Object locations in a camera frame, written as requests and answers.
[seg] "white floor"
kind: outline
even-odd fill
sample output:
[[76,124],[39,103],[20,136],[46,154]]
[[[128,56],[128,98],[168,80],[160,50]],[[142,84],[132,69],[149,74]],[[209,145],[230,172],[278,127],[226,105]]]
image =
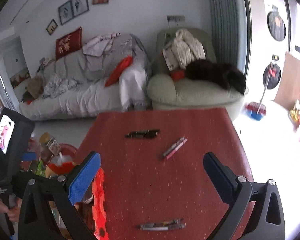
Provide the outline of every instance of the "white floor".
[[[255,121],[245,113],[234,126],[246,152],[255,182],[274,179],[279,189],[286,227],[292,240],[300,229],[300,129],[295,132],[287,111],[276,103],[264,103],[267,115]],[[37,122],[39,138],[49,132],[60,143],[79,147],[95,118]]]

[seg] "blue gripper pad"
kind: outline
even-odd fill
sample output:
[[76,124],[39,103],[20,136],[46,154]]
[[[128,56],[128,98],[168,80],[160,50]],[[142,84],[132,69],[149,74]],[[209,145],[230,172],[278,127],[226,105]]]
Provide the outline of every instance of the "blue gripper pad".
[[82,200],[101,165],[99,153],[91,152],[85,160],[76,166],[67,176],[66,190],[72,205]]

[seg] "wall socket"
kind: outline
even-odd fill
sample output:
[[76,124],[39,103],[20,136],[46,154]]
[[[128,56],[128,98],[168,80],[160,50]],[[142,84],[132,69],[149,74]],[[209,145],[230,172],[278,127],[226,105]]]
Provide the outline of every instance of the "wall socket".
[[183,15],[167,15],[168,22],[184,22],[186,18]]

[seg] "pink pen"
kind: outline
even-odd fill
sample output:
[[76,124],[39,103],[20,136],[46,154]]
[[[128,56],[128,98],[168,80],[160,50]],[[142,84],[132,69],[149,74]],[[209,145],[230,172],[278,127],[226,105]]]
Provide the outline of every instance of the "pink pen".
[[167,157],[166,157],[166,159],[168,160],[168,159],[170,159],[174,154],[175,154],[175,152],[177,151],[177,150],[179,150],[186,142],[187,142],[187,140],[188,139],[185,139],[184,141],[182,141],[172,152],[170,152],[168,155],[167,155]]

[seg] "red tablecloth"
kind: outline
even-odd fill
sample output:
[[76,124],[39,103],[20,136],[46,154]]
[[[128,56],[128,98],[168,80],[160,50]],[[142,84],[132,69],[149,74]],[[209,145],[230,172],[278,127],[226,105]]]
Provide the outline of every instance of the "red tablecloth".
[[[160,129],[155,139],[127,139],[136,130]],[[188,142],[168,161],[160,160],[179,137]],[[241,142],[225,109],[100,114],[82,142],[81,160],[101,155],[105,171],[107,231],[111,240],[205,239],[226,212],[202,166],[212,151],[236,175],[253,181]],[[248,221],[249,205],[235,238]],[[136,225],[184,218],[186,228],[141,231]]]

